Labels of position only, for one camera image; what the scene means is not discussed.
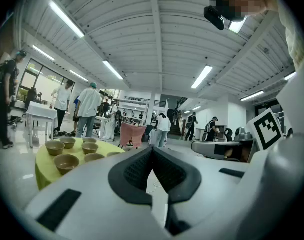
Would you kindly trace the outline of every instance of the floor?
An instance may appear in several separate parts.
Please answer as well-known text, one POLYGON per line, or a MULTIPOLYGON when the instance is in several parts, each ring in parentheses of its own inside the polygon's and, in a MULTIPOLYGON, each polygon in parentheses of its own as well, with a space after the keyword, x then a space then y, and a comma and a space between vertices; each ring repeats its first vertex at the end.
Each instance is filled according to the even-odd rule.
MULTIPOLYGON (((12 112, 12 115, 21 116, 22 112, 15 110, 12 112)), ((73 130, 73 123, 71 120, 64 119, 61 131, 70 133, 73 130)), ((15 206, 24 209, 39 193, 35 178, 35 158, 39 147, 46 142, 45 123, 39 122, 38 127, 35 123, 33 148, 29 147, 29 135, 24 122, 18 124, 16 131, 9 126, 8 132, 11 141, 14 142, 14 147, 4 150, 0 143, 0 193, 3 195, 3 198, 6 198, 15 206)), ((96 134, 93 134, 92 137, 98 139, 96 134)), ((118 146, 120 144, 120 137, 117 136, 111 144, 118 146)), ((145 148, 148 145, 147 142, 144 142, 140 148, 145 148)), ((191 150, 191 143, 188 141, 168 138, 166 147, 181 153, 201 156, 191 150)), ((168 209, 168 194, 161 187, 153 171, 148 178, 146 192, 150 193, 153 197, 152 214, 163 227, 168 209)))

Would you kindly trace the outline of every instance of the black camera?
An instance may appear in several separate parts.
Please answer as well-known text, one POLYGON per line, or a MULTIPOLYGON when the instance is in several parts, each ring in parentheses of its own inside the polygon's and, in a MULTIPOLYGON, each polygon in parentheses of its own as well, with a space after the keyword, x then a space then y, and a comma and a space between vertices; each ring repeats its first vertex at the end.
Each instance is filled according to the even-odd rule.
POLYGON ((236 8, 229 6, 228 0, 212 0, 215 1, 215 7, 212 5, 204 8, 204 17, 210 21, 218 30, 224 30, 224 20, 226 18, 231 22, 242 22, 244 16, 241 11, 237 12, 236 8))

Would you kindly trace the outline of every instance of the sneaker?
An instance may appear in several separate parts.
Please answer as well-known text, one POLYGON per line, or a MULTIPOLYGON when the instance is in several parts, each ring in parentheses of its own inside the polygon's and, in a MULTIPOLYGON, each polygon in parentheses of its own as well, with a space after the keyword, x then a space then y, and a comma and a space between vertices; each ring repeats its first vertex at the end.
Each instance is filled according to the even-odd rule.
POLYGON ((8 143, 7 143, 7 145, 4 145, 3 146, 3 149, 4 150, 7 150, 8 148, 12 148, 14 146, 14 143, 12 142, 12 141, 9 141, 8 143))

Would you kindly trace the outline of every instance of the white ceiling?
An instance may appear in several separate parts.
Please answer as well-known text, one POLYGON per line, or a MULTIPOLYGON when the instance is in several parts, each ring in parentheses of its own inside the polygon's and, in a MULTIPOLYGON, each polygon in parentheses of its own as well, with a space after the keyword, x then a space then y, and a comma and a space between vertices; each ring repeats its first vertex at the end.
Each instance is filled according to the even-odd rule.
POLYGON ((24 1, 16 10, 21 45, 38 46, 65 70, 101 88, 210 101, 269 88, 271 99, 284 86, 284 75, 294 71, 285 28, 274 12, 249 17, 236 34, 227 29, 228 20, 220 31, 204 18, 210 0, 53 0, 85 33, 78 38, 49 0, 24 1), (104 59, 124 80, 104 66, 104 59), (213 70, 192 89, 205 65, 213 70))

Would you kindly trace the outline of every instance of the bowl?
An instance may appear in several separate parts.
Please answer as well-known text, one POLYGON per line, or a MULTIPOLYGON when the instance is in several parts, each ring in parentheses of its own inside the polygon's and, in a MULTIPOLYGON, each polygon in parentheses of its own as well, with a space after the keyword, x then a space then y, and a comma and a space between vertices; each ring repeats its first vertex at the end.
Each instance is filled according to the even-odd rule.
POLYGON ((97 143, 95 138, 83 138, 83 143, 97 143))
POLYGON ((62 154, 63 149, 66 145, 60 141, 50 140, 45 143, 45 146, 46 146, 47 152, 51 156, 58 156, 58 155, 62 154))
POLYGON ((72 149, 76 143, 76 139, 71 137, 62 137, 60 138, 60 141, 64 143, 65 149, 72 149))
POLYGON ((82 144, 84 154, 96 153, 98 148, 99 146, 95 143, 87 142, 82 144))
POLYGON ((114 156, 114 155, 117 155, 117 154, 121 154, 120 152, 110 152, 107 154, 107 157, 111 157, 111 156, 114 156))
POLYGON ((53 161, 57 170, 62 175, 72 171, 80 163, 79 159, 71 154, 60 154, 56 156, 53 161))
POLYGON ((98 160, 98 159, 101 159, 101 158, 106 158, 104 155, 102 154, 98 154, 98 153, 90 153, 90 154, 87 154, 85 157, 84 157, 84 161, 86 163, 88 162, 92 162, 92 161, 95 161, 95 160, 98 160))

